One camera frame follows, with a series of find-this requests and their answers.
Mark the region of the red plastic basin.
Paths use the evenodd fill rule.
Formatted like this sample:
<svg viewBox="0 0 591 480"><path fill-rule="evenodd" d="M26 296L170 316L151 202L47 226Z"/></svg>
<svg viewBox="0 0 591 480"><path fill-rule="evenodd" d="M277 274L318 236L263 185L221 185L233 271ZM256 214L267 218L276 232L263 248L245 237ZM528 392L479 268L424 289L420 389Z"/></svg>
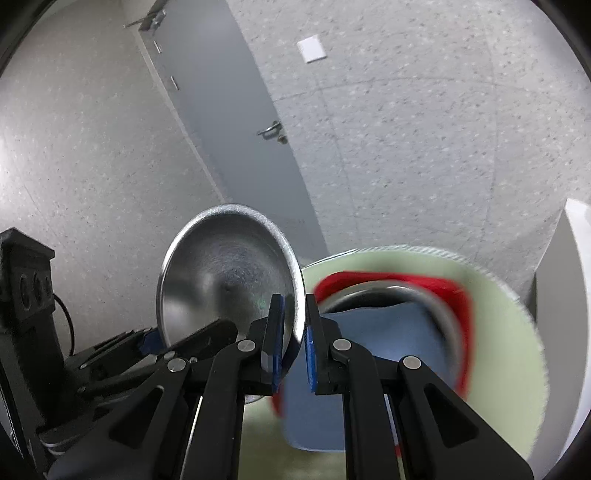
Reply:
<svg viewBox="0 0 591 480"><path fill-rule="evenodd" d="M471 298L460 284L446 278L397 272L341 271L332 273L318 282L312 293L315 295L317 304L320 304L329 296L341 292L346 287L380 280L402 281L415 287L424 288L443 300L451 309L460 327L464 353L456 392L463 399L467 399L475 353L475 326Z"/></svg>

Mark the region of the white wall switch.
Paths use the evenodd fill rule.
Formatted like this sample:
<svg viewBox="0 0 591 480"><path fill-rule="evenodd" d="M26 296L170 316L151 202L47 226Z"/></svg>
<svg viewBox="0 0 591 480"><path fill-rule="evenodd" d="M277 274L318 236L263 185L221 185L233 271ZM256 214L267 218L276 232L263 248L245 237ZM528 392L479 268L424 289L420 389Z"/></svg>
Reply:
<svg viewBox="0 0 591 480"><path fill-rule="evenodd" d="M312 35L297 41L297 50L303 57L305 64L311 64L328 57L318 35Z"/></svg>

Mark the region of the green round tablecloth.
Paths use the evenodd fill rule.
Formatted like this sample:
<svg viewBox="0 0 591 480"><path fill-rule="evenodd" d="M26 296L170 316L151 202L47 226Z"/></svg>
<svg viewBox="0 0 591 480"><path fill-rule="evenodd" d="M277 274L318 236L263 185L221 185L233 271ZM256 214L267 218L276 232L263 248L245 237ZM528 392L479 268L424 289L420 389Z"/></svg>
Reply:
<svg viewBox="0 0 591 480"><path fill-rule="evenodd" d="M394 271L448 278L470 295L475 354L468 404L523 458L539 436L549 397L543 342L518 295L489 270L454 252L398 245L353 249L304 266L308 292L339 271ZM269 400L245 406L238 476L242 479L342 479L342 453L290 447Z"/></svg>

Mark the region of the blue plastic plate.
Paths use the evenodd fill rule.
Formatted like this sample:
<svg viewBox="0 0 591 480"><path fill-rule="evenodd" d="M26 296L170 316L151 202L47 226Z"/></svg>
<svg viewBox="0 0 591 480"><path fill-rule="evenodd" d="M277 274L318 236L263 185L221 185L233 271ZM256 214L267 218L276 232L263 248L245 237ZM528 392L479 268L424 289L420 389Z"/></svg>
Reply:
<svg viewBox="0 0 591 480"><path fill-rule="evenodd" d="M301 353L280 387L283 435L294 448L341 452L346 429L388 435L386 395L399 361L415 357L448 386L459 363L434 314L417 302L311 316Z"/></svg>

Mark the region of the large steel bowl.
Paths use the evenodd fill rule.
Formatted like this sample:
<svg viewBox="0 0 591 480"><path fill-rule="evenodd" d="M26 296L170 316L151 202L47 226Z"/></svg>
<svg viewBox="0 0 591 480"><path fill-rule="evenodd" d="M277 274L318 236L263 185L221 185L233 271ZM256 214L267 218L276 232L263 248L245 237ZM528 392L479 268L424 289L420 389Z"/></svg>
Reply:
<svg viewBox="0 0 591 480"><path fill-rule="evenodd" d="M414 355L452 388L461 386L467 353L460 322L435 293L376 280L349 286L320 303L348 339L391 361Z"/></svg>

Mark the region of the white counter with sink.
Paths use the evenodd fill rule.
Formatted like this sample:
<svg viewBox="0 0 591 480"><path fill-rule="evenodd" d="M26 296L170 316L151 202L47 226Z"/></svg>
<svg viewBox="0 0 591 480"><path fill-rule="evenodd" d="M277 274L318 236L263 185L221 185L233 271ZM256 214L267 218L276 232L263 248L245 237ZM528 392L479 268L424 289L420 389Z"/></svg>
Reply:
<svg viewBox="0 0 591 480"><path fill-rule="evenodd" d="M575 446L590 413L590 206L568 199L535 273L536 323L549 397L530 454L544 478Z"/></svg>

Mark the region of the grey door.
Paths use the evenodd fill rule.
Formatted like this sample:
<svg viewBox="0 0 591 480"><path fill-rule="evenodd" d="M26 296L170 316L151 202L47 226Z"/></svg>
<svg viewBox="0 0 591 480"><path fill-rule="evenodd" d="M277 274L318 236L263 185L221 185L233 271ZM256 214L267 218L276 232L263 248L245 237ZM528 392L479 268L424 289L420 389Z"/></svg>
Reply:
<svg viewBox="0 0 591 480"><path fill-rule="evenodd" d="M150 1L137 17L174 110L224 200L273 220L301 262L327 255L290 143L256 135L280 115L228 3Z"/></svg>

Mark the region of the steel plate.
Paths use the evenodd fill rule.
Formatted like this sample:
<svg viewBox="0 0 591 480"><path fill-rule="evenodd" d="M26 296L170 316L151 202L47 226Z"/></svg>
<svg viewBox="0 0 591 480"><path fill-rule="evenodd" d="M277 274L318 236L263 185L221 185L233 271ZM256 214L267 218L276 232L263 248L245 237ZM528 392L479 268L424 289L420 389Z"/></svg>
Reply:
<svg viewBox="0 0 591 480"><path fill-rule="evenodd" d="M305 293L297 256L280 228L241 204L207 209L190 220L167 250L155 310L163 342L172 346L216 320L229 320L245 339L283 298L280 370L283 380L304 339Z"/></svg>

